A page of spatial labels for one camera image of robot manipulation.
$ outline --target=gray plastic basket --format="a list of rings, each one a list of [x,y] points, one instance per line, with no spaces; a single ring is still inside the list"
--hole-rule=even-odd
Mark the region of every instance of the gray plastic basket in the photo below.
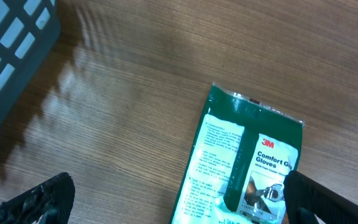
[[[55,0],[0,0],[0,125],[59,33]]]

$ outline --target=plastic packaging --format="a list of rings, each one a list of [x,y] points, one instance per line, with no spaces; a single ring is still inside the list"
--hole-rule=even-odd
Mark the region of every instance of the plastic packaging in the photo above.
[[[225,223],[216,216],[219,198],[224,200],[219,208],[227,209],[220,213],[240,220],[235,223],[281,223],[283,181],[297,168],[303,126],[292,116],[214,83],[171,223]]]

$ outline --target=red logo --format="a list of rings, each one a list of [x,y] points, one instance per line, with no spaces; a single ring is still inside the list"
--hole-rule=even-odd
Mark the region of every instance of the red logo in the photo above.
[[[274,142],[271,142],[267,139],[264,139],[264,141],[262,142],[262,145],[267,146],[267,147],[271,147],[272,149],[274,148]]]

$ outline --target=wooden table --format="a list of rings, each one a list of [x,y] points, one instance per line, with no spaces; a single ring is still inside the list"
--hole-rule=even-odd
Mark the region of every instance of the wooden table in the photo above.
[[[298,170],[358,204],[358,0],[61,0],[0,128],[0,203],[72,175],[71,223],[168,223],[213,81],[306,121]]]

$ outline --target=black plastic part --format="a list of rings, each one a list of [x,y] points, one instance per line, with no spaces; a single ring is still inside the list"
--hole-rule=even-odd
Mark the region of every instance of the black plastic part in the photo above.
[[[44,195],[51,195],[48,200],[44,200],[45,206],[41,207],[42,200],[37,200],[34,206],[24,209],[25,203],[31,201],[34,196],[42,198]],[[44,215],[41,223],[67,224],[73,208],[74,196],[75,187],[71,177],[67,173],[58,174],[16,198],[2,203],[0,223],[33,223]]]
[[[313,214],[326,224],[358,223],[358,205],[297,171],[285,177],[284,198],[290,224],[316,223]]]

